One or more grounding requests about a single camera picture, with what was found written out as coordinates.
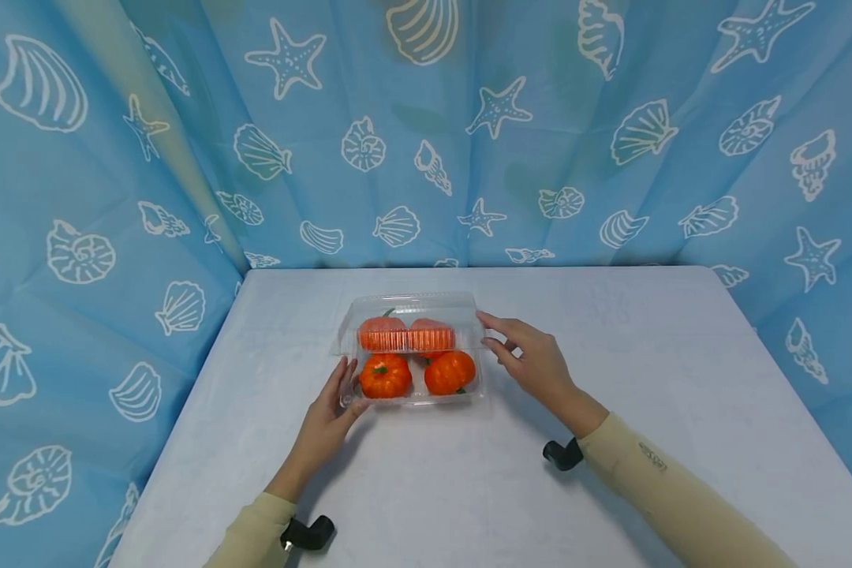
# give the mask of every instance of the beige sleeve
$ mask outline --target beige sleeve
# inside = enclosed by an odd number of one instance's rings
[[[296,507],[281,497],[261,494],[243,507],[205,568],[282,568],[287,552],[281,535]]]
[[[795,566],[753,522],[615,414],[579,445],[598,477],[687,566]]]

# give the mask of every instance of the blue backdrop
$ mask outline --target blue backdrop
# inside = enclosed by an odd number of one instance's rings
[[[2,0],[0,566],[110,561],[249,265],[643,263],[852,472],[852,0]]]

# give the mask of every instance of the white tablecloth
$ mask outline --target white tablecloth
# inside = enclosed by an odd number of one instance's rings
[[[362,295],[473,292],[558,337],[571,375],[754,520],[801,566],[852,566],[852,478],[719,280],[699,267],[251,271],[113,568],[193,568],[263,489]],[[475,405],[370,411],[301,500],[338,527],[302,566],[673,566],[579,465],[562,425],[482,353]]]

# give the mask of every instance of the clear plastic container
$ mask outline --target clear plastic container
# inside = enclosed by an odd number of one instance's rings
[[[480,351],[485,347],[480,340],[486,336],[486,330],[476,317],[476,309],[473,295],[466,292],[412,293],[354,300],[338,329],[336,351],[348,358],[357,358],[359,365],[352,380],[341,385],[341,405],[346,408],[361,398],[375,405],[436,405],[469,401],[484,395],[486,384]],[[473,359],[476,375],[473,381],[453,394],[432,394],[426,387],[426,367],[439,363],[439,358],[451,351],[467,353]],[[377,353],[392,353],[406,361],[413,384],[402,396],[368,398],[362,392],[360,373]]]

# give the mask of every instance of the hand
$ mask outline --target hand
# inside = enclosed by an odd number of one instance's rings
[[[555,414],[575,436],[591,434],[609,417],[609,411],[593,396],[577,388],[568,372],[568,364],[555,337],[542,333],[520,320],[504,319],[477,312],[487,328],[505,336],[504,343],[487,337],[491,349],[511,377],[527,394]],[[521,349],[521,356],[514,354]]]
[[[265,492],[295,503],[312,474],[341,450],[350,426],[368,407],[366,401],[356,401],[338,416],[338,388],[342,381],[349,381],[356,368],[356,359],[348,363],[347,357],[341,358],[322,393],[308,408],[293,449]]]

